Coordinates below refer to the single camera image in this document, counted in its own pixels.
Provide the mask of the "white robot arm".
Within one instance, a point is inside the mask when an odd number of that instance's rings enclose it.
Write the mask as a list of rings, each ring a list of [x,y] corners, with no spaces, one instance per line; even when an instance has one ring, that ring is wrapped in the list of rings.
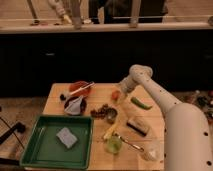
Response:
[[[123,96],[141,85],[159,106],[164,122],[164,171],[213,171],[210,129],[204,113],[152,80],[149,66],[134,64],[119,82]]]

